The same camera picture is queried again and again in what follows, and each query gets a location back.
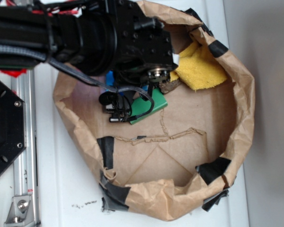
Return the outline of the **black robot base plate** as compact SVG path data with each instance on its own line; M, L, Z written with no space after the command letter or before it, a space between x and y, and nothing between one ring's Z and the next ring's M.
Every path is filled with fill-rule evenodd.
M0 176L26 148L24 101L0 81Z

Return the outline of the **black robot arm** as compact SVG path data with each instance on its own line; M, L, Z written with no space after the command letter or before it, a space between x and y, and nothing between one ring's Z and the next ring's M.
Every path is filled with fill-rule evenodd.
M132 85L169 80L171 37L129 0L71 0L0 6L0 45L70 63L89 76L113 71Z

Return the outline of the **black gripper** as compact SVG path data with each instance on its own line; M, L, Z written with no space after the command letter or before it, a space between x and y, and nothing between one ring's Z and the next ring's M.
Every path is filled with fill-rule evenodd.
M106 47L112 55L110 69L115 84L141 87L168 82L177 64L164 23L146 16L129 0L106 1L106 16L110 23Z

